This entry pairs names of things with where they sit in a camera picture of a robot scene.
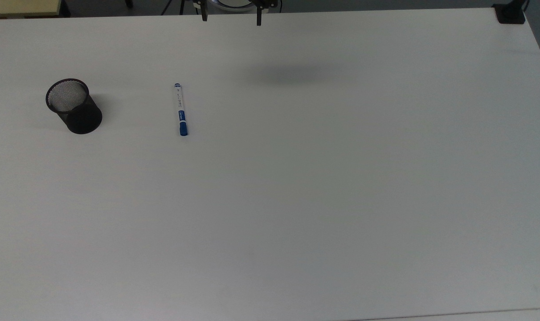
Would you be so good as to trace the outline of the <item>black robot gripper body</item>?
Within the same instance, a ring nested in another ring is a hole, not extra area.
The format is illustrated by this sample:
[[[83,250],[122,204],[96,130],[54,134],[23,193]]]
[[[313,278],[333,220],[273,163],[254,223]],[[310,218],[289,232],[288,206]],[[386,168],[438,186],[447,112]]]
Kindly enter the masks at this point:
[[[194,0],[193,6],[200,8],[209,4],[226,12],[245,12],[252,8],[262,10],[276,8],[278,0]]]

